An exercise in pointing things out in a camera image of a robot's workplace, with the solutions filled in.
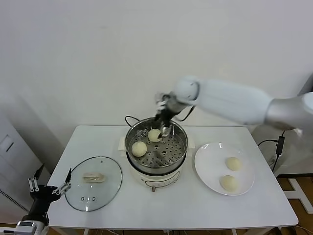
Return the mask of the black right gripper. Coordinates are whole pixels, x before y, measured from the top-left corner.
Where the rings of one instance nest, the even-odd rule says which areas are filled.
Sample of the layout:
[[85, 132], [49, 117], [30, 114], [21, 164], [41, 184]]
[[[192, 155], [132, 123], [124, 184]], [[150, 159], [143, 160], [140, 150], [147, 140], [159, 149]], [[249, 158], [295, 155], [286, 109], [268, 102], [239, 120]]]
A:
[[173, 126], [171, 125], [171, 119], [176, 115], [177, 113], [167, 108], [157, 111], [154, 121], [160, 120], [160, 122], [162, 123], [160, 126], [159, 138], [165, 138], [167, 136], [173, 135]]

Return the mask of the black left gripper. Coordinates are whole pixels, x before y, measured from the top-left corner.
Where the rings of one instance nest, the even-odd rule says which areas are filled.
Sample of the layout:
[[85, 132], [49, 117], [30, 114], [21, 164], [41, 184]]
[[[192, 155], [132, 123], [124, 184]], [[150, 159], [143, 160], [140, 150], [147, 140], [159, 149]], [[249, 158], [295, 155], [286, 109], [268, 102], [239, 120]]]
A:
[[72, 169], [69, 169], [69, 172], [66, 176], [65, 182], [60, 186], [44, 186], [39, 185], [37, 180], [39, 179], [44, 164], [41, 165], [39, 169], [36, 170], [33, 177], [28, 178], [30, 196], [33, 199], [33, 204], [29, 211], [29, 215], [39, 214], [44, 215], [48, 212], [50, 204], [59, 200], [59, 195], [64, 195], [71, 188], [71, 172]]

